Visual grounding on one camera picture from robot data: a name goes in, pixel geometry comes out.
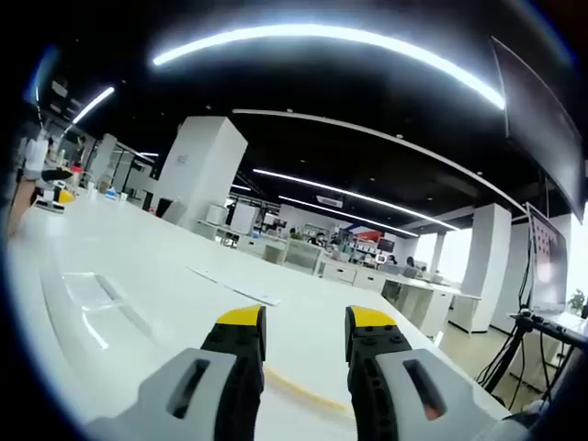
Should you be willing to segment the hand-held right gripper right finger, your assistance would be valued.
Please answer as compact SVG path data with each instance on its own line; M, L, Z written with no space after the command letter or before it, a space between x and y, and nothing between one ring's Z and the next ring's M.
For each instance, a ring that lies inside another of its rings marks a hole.
M506 440L472 385L426 349L414 349L391 317L345 311L347 386L360 440Z

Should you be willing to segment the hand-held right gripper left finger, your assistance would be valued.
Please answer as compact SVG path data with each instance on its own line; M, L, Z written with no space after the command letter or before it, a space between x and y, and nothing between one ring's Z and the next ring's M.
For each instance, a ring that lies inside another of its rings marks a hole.
M116 417L88 424L92 440L252 440L264 391L266 308L223 314L200 348L188 348L145 379Z

